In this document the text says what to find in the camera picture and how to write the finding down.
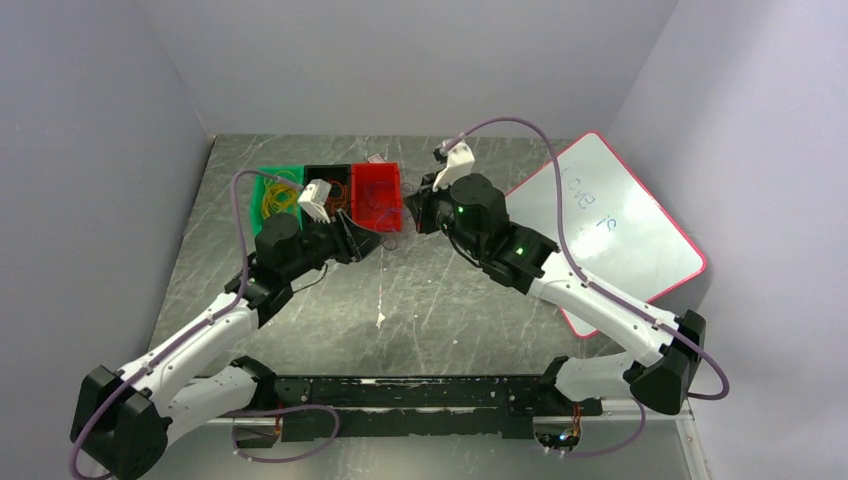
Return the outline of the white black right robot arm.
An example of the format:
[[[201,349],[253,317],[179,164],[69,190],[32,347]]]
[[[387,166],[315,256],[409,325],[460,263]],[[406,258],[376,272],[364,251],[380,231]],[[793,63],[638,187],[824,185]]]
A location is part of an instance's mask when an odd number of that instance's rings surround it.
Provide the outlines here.
[[[556,241],[513,221],[504,193],[486,177],[472,173],[440,190],[434,179],[424,176],[404,199],[417,233],[444,234],[492,281],[580,317],[624,350],[553,361],[539,389],[548,412],[605,397],[631,397],[665,415],[680,412],[705,357],[706,322],[699,314],[677,316],[570,266]]]

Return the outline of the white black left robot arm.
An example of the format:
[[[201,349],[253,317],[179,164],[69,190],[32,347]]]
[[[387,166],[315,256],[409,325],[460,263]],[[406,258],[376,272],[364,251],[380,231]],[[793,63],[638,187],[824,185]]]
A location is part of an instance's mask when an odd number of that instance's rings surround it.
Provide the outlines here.
[[[306,225],[291,214],[267,218],[241,273],[205,311],[122,368],[99,366],[84,378],[70,432],[72,476],[83,478],[77,458],[85,452],[107,477],[138,479],[209,420],[271,411],[274,373],[259,362],[239,359],[205,379],[199,373],[274,317],[293,297],[294,280],[328,261],[359,262],[381,242],[380,233],[344,214]]]

